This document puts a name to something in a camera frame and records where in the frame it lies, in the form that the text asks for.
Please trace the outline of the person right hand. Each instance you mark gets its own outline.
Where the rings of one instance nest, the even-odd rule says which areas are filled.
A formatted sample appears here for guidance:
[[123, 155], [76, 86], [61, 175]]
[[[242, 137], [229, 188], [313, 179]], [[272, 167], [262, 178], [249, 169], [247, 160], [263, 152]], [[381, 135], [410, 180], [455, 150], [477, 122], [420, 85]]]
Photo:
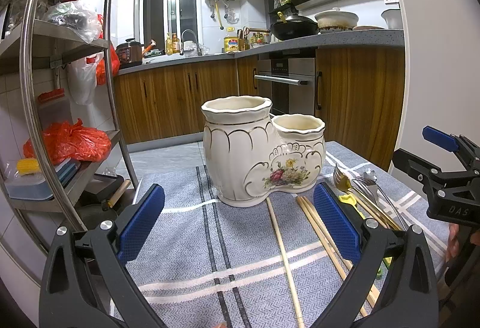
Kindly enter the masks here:
[[449, 262], [450, 259], [456, 257], [460, 250], [460, 244], [457, 238], [459, 233], [459, 225], [455, 223], [449, 224], [449, 235], [448, 235], [448, 243], [447, 249], [445, 254], [445, 261]]

